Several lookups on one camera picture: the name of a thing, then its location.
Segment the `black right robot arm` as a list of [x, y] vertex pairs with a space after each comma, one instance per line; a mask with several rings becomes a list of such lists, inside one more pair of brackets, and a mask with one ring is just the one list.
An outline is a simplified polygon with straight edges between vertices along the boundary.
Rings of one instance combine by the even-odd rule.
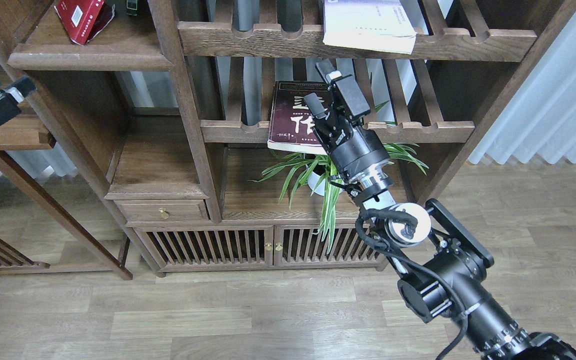
[[364, 128], [370, 107], [351, 75], [329, 60], [316, 69], [327, 84], [329, 108], [317, 95], [304, 100], [314, 133], [338, 173], [329, 181], [359, 207], [359, 237], [385, 255], [400, 279], [407, 307], [424, 322], [443, 316], [460, 330], [438, 355], [442, 359], [468, 338], [483, 360], [576, 360], [576, 349], [550, 332], [528, 333], [482, 286], [493, 255], [436, 199], [424, 206], [397, 203], [383, 168], [390, 157], [377, 133]]

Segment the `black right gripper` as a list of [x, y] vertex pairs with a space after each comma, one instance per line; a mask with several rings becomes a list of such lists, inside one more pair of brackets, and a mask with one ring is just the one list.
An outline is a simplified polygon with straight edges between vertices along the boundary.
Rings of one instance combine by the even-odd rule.
[[343, 76], [330, 59], [317, 62], [315, 68], [332, 98], [329, 111], [317, 93], [309, 93], [303, 100], [315, 120], [316, 137], [343, 184], [393, 185], [383, 171], [390, 159], [386, 149], [377, 133], [364, 128], [363, 118], [371, 109], [354, 76]]

